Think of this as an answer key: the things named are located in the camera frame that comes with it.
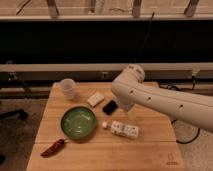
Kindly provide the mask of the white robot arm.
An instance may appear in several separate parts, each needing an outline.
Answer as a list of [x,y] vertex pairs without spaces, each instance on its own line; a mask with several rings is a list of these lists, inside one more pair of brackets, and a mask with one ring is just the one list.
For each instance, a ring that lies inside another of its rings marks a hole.
[[213,97],[152,87],[140,65],[129,64],[112,82],[123,107],[139,104],[213,133]]

